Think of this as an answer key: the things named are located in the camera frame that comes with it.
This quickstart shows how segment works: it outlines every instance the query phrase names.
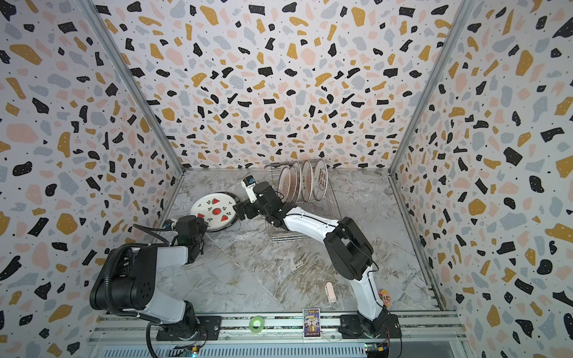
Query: black mounting plate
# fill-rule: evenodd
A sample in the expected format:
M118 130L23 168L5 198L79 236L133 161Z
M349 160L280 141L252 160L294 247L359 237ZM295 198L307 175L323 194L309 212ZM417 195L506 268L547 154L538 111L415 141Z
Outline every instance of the black mounting plate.
M197 316L199 319L199 326L203 326L207 329L207 341L216 341L219 338L219 332L221 331L221 316ZM201 337L198 338L197 342L201 343L205 340L205 330L200 328ZM157 341L179 341L176 337L170 337L165 330L159 330L157 332Z
M389 313L384 326L388 328L390 332L390 338L400 338L402 331L400 327L396 325L398 322L398 316ZM340 327L339 332L342 333L342 339L370 339L364 334L362 327L360 326L360 318L357 314L342 314L340 315ZM385 335L380 336L380 338L386 339Z

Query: card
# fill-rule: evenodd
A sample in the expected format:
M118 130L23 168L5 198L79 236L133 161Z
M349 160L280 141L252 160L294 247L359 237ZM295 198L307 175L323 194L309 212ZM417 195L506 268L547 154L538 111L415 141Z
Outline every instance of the card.
M303 309L304 338L320 338L320 309Z

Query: small pink object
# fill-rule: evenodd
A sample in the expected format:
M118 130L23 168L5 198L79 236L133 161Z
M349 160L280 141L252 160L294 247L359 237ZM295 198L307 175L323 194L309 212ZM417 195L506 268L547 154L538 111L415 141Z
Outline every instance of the small pink object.
M326 291L328 302L329 303L336 302L336 295L334 294L334 287L332 287L332 282L327 282L326 286L324 287L324 290Z

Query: metal frame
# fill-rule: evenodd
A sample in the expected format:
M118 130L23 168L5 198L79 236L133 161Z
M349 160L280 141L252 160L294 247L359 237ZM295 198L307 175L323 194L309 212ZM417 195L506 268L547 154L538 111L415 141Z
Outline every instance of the metal frame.
M398 146L398 150L394 155L394 159L392 160L392 164L389 168L389 177L390 177L390 186L392 187L392 191L394 192L394 196L396 197L396 202L398 203L398 209L400 210L400 214L402 214L402 219L404 220L404 224L406 225L406 231L408 232L408 236L412 242L412 247L416 253L416 257L418 258L418 263L420 268L422 269L422 274L424 279L426 280L427 284L430 284L434 290L436 295L436 300L438 301L439 308L441 310L445 310L445 302L440 295L438 290L438 283L434 275L432 275L429 264L425 258L425 254L421 244L418 240L416 229L412 218L410 217L408 210L406 209L406 204L402 200L402 196L400 195L400 185L397 180L394 178L394 174L398 171L398 166L400 164L400 159L406 152L408 148L408 143L410 139L414 136L415 130L420 124L422 120L422 114L426 110L426 107L430 101L430 98L438 85L439 79L442 76L443 71L446 67L446 62L450 58L452 51L456 47L458 42L458 38L462 29L464 28L467 20L470 16L472 8L475 4L476 0L462 0L458 8L458 12L454 18L454 22L452 24L452 28L446 41L444 43L444 48L442 52L439 54L438 61L436 62L434 68L431 71L430 78L426 83L426 87L422 92L422 97L416 106L414 114L412 115L412 120L408 123L406 127L406 131L404 132L404 136Z
M442 52L440 52L438 61L436 61L434 68L430 73L430 78L428 78L426 86L422 91L422 97L420 98L420 101L418 102L418 105L414 110L412 119L410 120L408 126L406 127L406 131L404 132L402 140L398 145L398 150L394 154L394 159L392 160L392 164L390 164L391 174L396 172L399 164L398 158L402 157L402 155L406 151L406 148L408 147L408 141L414 135L414 131L418 127L418 124L422 119L422 114L426 110L427 104L430 101L432 93L434 93L434 89L438 85L439 78L442 72L446 68L446 62L448 58L450 58L453 49L456 47L456 44L458 42L458 37L460 36L461 30L464 28L468 20L469 14L472 11L475 2L476 0L461 1L461 4L458 8L458 12L454 17L454 22L452 24L452 28L450 29L450 33L448 34L448 37L446 37L446 41L444 42L444 48L442 49Z
M402 200L402 197L400 196L400 187L398 186L396 179L394 179L392 175L389 175L388 178L390 180L390 186L392 187L392 192L394 192L394 196L396 197L398 210L400 210L400 214L402 215L404 225L406 226L408 237L410 237L412 247L414 248L414 252L416 253L416 258L418 259L418 263L420 265L422 275L424 276L424 280L428 285L431 286L432 291L434 291L435 300L438 302L439 309L445 311L446 303L444 302L444 298L442 297L442 295L439 293L438 282L431 273L431 268L428 264L428 260L426 260L426 254L424 253L422 244L418 240L414 222L410 218L410 214L406 209L406 204L404 203L404 200Z
M468 338L454 311L394 311L402 329L402 341L449 341L456 350L463 349ZM346 339L337 328L340 325L340 315L355 314L355 312L321 312L322 338L311 341L303 339L303 315L297 313L209 313L197 316L222 316L219 339L207 341L204 349L222 345L237 344L313 344L327 343L374 343L380 339ZM249 330L249 321L254 316L265 319L265 329L258 335ZM97 346L145 345L145 330L147 322L130 317L118 317L105 314L101 317L96 329L87 342L86 357L95 357ZM156 351L171 349L185 341L156 342L157 327L151 329L151 340ZM392 344L400 339L390 339Z
M123 61L123 57L117 48L115 41L112 39L111 35L108 33L107 28L104 25L99 13L96 11L96 7L92 0L76 0L76 4L85 19L88 21L89 25L92 27L93 32L95 32L96 38L104 48L105 53L109 57L113 66L117 70L119 77L123 80L123 84L127 87L127 91L134 98L136 105L143 112L145 118L147 118L147 123L151 127L155 138L159 144L163 147L165 155L171 161L171 166L176 168L179 175L185 172L183 165L179 161L177 154L173 150L171 143L167 139L167 136L163 132L163 128L155 119L155 114L153 113L151 107L147 103L147 100L143 96L143 92L139 89L134 77L131 75L129 68Z

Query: green tape roll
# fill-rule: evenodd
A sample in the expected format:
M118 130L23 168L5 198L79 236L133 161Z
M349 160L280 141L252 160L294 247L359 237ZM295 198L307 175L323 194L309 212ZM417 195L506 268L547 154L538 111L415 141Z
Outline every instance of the green tape roll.
M265 319L261 316L255 316L251 318L249 322L249 330L254 334L259 334L265 328Z

